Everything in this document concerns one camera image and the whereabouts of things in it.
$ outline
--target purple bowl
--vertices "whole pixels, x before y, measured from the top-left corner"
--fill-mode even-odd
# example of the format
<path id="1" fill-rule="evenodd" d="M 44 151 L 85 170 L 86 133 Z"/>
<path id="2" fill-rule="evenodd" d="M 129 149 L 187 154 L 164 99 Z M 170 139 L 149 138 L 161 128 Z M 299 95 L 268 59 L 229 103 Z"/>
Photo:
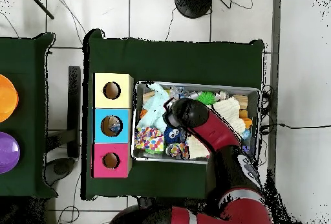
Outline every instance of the purple bowl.
<path id="1" fill-rule="evenodd" d="M 19 160 L 19 145 L 15 138 L 0 132 L 0 174 L 10 171 Z"/>

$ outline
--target blue plush toy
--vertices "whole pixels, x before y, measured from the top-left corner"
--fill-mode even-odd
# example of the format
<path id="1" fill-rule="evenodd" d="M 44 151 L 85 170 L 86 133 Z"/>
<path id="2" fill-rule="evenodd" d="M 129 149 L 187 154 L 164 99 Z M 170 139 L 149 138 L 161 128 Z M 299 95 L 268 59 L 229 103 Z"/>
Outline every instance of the blue plush toy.
<path id="1" fill-rule="evenodd" d="M 164 142 L 166 144 L 180 143 L 180 131 L 167 126 L 164 131 Z"/>

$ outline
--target shape sorter box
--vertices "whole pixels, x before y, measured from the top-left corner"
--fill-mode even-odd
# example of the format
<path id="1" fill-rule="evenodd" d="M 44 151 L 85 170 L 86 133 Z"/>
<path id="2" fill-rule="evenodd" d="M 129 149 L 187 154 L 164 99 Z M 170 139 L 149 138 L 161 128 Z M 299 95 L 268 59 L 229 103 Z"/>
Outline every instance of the shape sorter box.
<path id="1" fill-rule="evenodd" d="M 105 135 L 101 130 L 104 118 L 114 116 L 121 124 L 120 132 L 113 137 Z M 130 143 L 131 109 L 94 109 L 94 143 Z"/>
<path id="2" fill-rule="evenodd" d="M 133 101 L 133 78 L 129 74 L 94 73 L 94 106 L 95 108 L 130 109 Z M 104 88 L 108 83 L 118 86 L 118 97 L 107 98 Z"/>
<path id="3" fill-rule="evenodd" d="M 103 164 L 103 158 L 108 153 L 117 155 L 119 164 L 116 168 L 107 168 Z M 94 144 L 92 155 L 94 155 L 92 158 L 93 178 L 126 178 L 129 175 L 132 166 L 129 143 Z"/>

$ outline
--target circular hole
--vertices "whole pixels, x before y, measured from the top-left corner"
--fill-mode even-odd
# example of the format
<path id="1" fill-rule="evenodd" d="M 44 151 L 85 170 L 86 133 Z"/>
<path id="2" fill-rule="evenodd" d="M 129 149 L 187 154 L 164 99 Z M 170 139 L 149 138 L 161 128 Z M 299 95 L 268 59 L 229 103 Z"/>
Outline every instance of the circular hole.
<path id="1" fill-rule="evenodd" d="M 106 168 L 115 169 L 120 163 L 120 158 L 115 153 L 108 153 L 102 158 L 102 163 Z"/>
<path id="2" fill-rule="evenodd" d="M 116 137 L 123 129 L 123 123 L 114 115 L 105 117 L 101 122 L 102 133 L 108 137 Z"/>
<path id="3" fill-rule="evenodd" d="M 116 82 L 108 82 L 103 87 L 103 94 L 108 99 L 117 99 L 121 94 L 121 88 Z"/>

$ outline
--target green table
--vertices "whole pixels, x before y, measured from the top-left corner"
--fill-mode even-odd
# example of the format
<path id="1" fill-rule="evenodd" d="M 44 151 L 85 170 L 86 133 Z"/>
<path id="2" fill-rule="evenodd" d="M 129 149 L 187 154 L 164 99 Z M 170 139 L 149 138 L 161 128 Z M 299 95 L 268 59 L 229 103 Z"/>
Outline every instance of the green table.
<path id="1" fill-rule="evenodd" d="M 19 94 L 14 113 L 0 123 L 21 149 L 16 167 L 0 174 L 0 196 L 55 197 L 43 180 L 46 136 L 45 55 L 54 35 L 34 39 L 0 38 L 0 74 L 11 80 Z"/>
<path id="2" fill-rule="evenodd" d="M 205 198 L 206 165 L 134 161 L 126 179 L 91 177 L 92 73 L 128 73 L 139 80 L 255 87 L 262 82 L 261 40 L 250 44 L 84 38 L 81 196 Z"/>

